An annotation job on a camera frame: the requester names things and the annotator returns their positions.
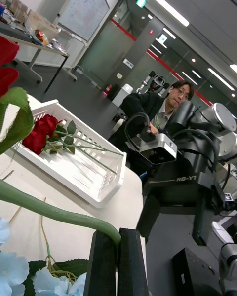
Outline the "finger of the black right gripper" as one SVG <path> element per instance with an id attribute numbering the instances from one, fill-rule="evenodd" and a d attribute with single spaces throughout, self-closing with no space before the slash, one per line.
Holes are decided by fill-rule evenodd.
<path id="1" fill-rule="evenodd" d="M 192 238 L 199 246 L 206 246 L 204 213 L 205 213 L 205 199 L 199 198 L 196 205 L 195 218 L 194 218 L 193 231 L 192 231 Z"/>
<path id="2" fill-rule="evenodd" d="M 140 235 L 145 238 L 146 243 L 159 214 L 160 203 L 153 194 L 150 194 L 144 202 L 143 210 L 136 226 Z"/>

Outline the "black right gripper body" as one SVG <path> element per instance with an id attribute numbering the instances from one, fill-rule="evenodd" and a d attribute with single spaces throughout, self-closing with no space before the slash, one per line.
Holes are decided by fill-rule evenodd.
<path id="1" fill-rule="evenodd" d="M 186 152 L 176 161 L 161 164 L 144 186 L 146 196 L 153 195 L 161 207 L 195 209 L 203 197 L 215 214 L 225 204 L 225 196 L 217 182 L 212 162 L 202 154 Z"/>

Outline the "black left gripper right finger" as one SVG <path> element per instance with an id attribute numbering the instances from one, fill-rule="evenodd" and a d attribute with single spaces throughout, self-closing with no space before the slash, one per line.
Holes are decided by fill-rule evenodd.
<path id="1" fill-rule="evenodd" d="M 118 296 L 148 296 L 148 285 L 140 235 L 121 228 L 118 253 Z"/>

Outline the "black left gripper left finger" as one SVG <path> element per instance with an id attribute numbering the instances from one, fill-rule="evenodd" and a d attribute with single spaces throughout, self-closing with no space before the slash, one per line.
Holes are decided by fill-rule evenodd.
<path id="1" fill-rule="evenodd" d="M 92 236 L 84 287 L 85 296 L 116 295 L 118 248 L 106 234 L 96 231 Z"/>

